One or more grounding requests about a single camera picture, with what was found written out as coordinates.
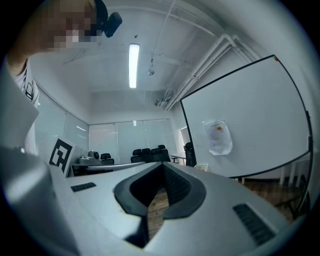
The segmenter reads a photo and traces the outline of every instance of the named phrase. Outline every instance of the white shirt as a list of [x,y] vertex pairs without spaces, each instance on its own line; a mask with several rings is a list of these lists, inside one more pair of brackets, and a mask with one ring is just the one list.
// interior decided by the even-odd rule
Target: white shirt
[[[33,79],[29,60],[26,61],[24,71],[20,75],[14,77],[14,81],[17,86],[23,91],[25,96],[30,99],[35,108],[38,108],[39,90],[35,80]],[[25,138],[24,150],[26,153],[38,155],[34,123]]]

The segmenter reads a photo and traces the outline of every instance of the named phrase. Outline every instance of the wooden floor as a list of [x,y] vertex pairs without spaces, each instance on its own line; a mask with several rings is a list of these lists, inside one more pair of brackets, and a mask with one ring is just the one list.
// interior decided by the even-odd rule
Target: wooden floor
[[[273,206],[279,203],[293,199],[302,194],[301,187],[288,186],[284,183],[283,186],[279,185],[279,181],[275,180],[272,182],[261,182],[261,181],[245,181],[245,186],[250,189],[253,193],[262,197]],[[163,224],[163,213],[168,209],[169,202],[166,190],[161,188],[148,208],[148,230],[150,240],[158,232]],[[292,214],[288,207],[285,205],[276,207],[280,213],[291,223],[293,221]]]

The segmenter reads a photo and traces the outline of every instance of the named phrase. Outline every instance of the paper sign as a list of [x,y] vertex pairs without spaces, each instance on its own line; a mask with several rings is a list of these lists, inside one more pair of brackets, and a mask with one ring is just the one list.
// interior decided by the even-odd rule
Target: paper sign
[[214,120],[204,125],[209,152],[214,156],[228,155],[233,148],[230,131],[224,120]]

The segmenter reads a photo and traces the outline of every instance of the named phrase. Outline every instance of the conference table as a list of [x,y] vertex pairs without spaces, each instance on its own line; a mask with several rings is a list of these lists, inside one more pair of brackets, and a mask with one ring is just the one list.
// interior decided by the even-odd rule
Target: conference table
[[183,160],[183,164],[186,165],[186,159],[187,159],[186,152],[173,153],[173,154],[171,154],[171,157],[172,157],[174,163],[175,163],[175,159],[180,158]]

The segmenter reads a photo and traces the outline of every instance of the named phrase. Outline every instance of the ceiling light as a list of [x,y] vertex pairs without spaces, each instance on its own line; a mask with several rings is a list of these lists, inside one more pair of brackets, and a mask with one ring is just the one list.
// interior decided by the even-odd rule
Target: ceiling light
[[140,45],[130,44],[129,46],[129,87],[137,87],[137,70]]
[[82,130],[82,131],[86,131],[85,129],[82,129],[81,127],[79,127],[78,125],[76,126],[78,129]]

